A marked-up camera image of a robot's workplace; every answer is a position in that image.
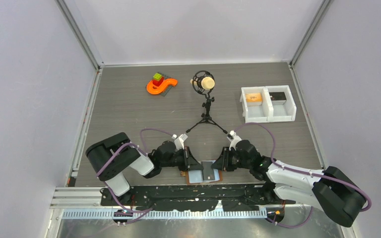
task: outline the black mounting plate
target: black mounting plate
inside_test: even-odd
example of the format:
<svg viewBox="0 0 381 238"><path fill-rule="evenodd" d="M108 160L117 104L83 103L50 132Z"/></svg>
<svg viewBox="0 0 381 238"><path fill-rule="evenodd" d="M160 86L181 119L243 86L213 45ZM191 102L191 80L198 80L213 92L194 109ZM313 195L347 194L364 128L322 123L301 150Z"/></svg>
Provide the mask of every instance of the black mounting plate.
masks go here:
<svg viewBox="0 0 381 238"><path fill-rule="evenodd" d="M254 211L257 205L281 204L280 200L268 201L263 193L262 184L132 186L118 199L125 206L134 204L137 210L155 211L211 211L220 200L224 211ZM102 206L117 206L107 188L102 195Z"/></svg>

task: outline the green block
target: green block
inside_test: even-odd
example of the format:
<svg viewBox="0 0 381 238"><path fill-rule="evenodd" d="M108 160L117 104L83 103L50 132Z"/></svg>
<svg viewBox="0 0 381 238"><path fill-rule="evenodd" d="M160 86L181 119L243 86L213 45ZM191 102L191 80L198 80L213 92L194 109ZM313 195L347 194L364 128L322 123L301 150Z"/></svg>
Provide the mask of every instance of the green block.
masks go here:
<svg viewBox="0 0 381 238"><path fill-rule="evenodd" d="M154 80L156 80L156 81L160 81L162 77L163 76L159 73L155 73L155 75L153 76Z"/></svg>

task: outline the yellow block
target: yellow block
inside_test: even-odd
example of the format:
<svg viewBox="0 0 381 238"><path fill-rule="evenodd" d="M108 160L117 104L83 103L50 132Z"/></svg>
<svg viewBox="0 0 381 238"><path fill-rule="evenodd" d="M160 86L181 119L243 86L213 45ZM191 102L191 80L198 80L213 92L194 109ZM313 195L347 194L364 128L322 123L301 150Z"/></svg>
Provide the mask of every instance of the yellow block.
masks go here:
<svg viewBox="0 0 381 238"><path fill-rule="evenodd" d="M259 103L262 102L262 96L260 93L247 93L246 96L246 102L248 103Z"/></svg>

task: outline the black tripod stand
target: black tripod stand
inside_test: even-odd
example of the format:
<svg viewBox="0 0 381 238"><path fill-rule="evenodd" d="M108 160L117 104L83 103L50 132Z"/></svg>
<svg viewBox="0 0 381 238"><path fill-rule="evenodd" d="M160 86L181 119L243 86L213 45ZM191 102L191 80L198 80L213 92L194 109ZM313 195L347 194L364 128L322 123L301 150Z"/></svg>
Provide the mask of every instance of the black tripod stand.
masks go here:
<svg viewBox="0 0 381 238"><path fill-rule="evenodd" d="M224 130L222 127L220 127L220 125L218 125L213 119L212 117L209 115L209 110L211 109L211 103L214 102L214 97L210 97L209 93L212 91L212 89L210 89L208 91L208 93L204 93L205 89L203 89L202 85L201 85L201 81L205 78L205 77L211 77L212 79L214 79L214 76L212 76L212 74L208 71L205 71L205 70L201 70L199 72L197 72L195 74L195 76L193 77L193 81L192 82L192 86L193 86L193 89L199 93L199 94L202 94L205 96L206 98L206 102L205 103L202 103L202 107L205 108L205 113L203 113L201 115L202 119L200 121L198 121L194 126L192 126L191 128L189 128L186 133L189 133L193 128L195 128L197 125L199 124L203 124L203 123L207 123L207 124L212 124L212 125L216 125L218 128L220 128L225 134L227 134L227 131Z"/></svg>

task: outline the white cable track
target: white cable track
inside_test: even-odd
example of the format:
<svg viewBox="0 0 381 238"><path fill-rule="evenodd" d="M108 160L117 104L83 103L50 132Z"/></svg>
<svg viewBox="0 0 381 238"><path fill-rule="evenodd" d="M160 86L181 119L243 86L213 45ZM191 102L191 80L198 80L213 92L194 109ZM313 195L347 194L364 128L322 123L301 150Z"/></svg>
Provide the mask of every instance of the white cable track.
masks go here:
<svg viewBox="0 0 381 238"><path fill-rule="evenodd" d="M62 219L113 219L114 212L117 209L65 209ZM266 218L266 208L259 208L258 211L229 211L225 212L222 208L216 208L213 211L191 212L191 211L150 211L141 219L159 220L159 219L241 219L241 218Z"/></svg>

